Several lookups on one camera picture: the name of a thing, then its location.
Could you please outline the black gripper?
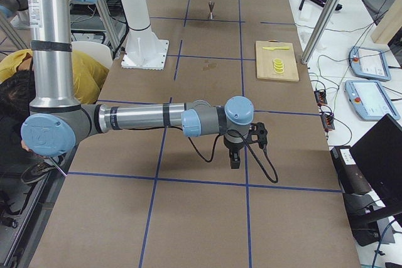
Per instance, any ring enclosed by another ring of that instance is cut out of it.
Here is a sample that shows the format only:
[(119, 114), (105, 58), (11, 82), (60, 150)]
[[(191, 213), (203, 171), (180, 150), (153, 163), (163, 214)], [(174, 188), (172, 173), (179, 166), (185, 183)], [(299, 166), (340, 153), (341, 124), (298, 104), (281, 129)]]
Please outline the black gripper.
[(241, 159), (239, 152), (245, 146), (245, 142), (250, 136), (250, 131), (241, 133), (236, 129), (229, 129), (224, 134), (224, 145), (229, 150), (231, 169), (240, 167)]

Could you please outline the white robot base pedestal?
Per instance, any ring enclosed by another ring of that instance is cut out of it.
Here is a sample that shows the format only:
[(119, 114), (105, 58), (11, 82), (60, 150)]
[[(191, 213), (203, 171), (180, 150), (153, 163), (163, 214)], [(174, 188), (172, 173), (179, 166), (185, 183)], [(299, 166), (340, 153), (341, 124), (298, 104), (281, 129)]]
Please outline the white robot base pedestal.
[(123, 68), (162, 70), (169, 41), (159, 39), (151, 28), (146, 0), (121, 0), (129, 28)]

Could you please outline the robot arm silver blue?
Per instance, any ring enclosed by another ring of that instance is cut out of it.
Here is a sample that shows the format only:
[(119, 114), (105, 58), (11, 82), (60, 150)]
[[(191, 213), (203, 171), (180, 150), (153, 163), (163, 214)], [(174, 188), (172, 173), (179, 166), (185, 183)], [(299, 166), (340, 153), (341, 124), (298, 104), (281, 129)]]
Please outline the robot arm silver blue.
[(245, 97), (233, 97), (224, 106), (198, 100), (123, 107), (94, 101), (83, 105), (75, 98), (71, 1), (28, 0), (36, 96), (21, 128), (25, 144), (34, 153), (53, 158), (87, 137), (110, 130), (181, 127), (187, 137), (221, 135), (229, 149), (231, 168), (237, 169), (254, 115), (253, 104)]

